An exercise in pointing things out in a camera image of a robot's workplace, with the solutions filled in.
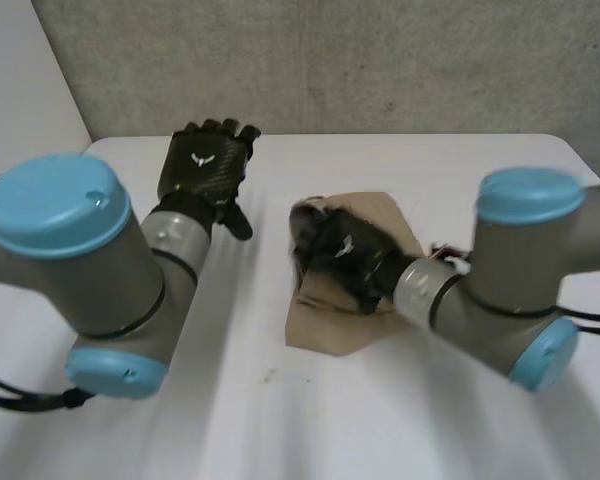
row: robotic hand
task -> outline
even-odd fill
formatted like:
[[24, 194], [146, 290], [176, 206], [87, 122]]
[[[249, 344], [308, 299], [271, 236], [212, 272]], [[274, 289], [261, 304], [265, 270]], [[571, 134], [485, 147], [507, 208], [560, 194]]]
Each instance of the robotic hand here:
[[236, 203], [260, 131], [207, 120], [173, 134], [142, 222], [115, 173], [88, 155], [48, 156], [0, 176], [0, 282], [46, 295], [78, 333], [65, 366], [78, 387], [0, 407], [44, 411], [94, 394], [146, 398], [167, 374], [214, 223], [239, 240], [253, 232]]
[[562, 279], [600, 270], [600, 187], [584, 189], [553, 170], [485, 178], [466, 276], [439, 259], [403, 255], [345, 210], [299, 206], [290, 227], [303, 267], [330, 273], [361, 311], [385, 296], [421, 328], [530, 391], [557, 381], [577, 345], [579, 328], [565, 312], [578, 312], [556, 306]]

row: end effector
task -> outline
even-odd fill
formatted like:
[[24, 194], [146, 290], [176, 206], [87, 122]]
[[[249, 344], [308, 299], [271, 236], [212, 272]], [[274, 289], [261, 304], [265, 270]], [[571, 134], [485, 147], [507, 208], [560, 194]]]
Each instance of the end effector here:
[[556, 308], [562, 279], [600, 270], [600, 187], [545, 169], [482, 182], [471, 270], [405, 256], [385, 232], [345, 210], [295, 208], [296, 254], [373, 311], [381, 297], [423, 329], [534, 391], [565, 371], [578, 328]]

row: brown paper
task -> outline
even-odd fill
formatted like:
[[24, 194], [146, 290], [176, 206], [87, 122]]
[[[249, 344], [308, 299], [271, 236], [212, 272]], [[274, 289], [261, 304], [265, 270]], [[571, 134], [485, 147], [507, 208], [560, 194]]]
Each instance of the brown paper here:
[[[424, 256], [398, 205], [386, 193], [346, 193], [306, 202], [345, 208], [393, 236], [404, 253]], [[327, 274], [307, 271], [289, 306], [287, 345], [340, 356], [411, 328], [386, 299], [372, 315], [358, 313], [356, 305], [355, 299]]]

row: white tabletop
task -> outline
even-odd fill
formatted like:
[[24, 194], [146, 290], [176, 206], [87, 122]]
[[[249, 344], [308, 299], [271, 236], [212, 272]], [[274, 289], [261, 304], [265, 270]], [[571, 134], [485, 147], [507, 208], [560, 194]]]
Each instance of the white tabletop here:
[[[167, 137], [101, 140], [144, 217]], [[0, 412], [0, 479], [600, 480], [600, 338], [583, 335], [567, 378], [527, 394], [424, 334], [332, 358], [286, 347], [293, 289], [287, 218], [316, 194], [392, 194], [423, 245], [469, 247], [480, 179], [514, 165], [599, 180], [546, 135], [267, 136], [240, 204], [255, 236], [220, 228], [161, 391], [37, 416]], [[600, 312], [600, 274], [561, 302]], [[41, 297], [0, 286], [0, 377], [69, 385], [73, 335]]]

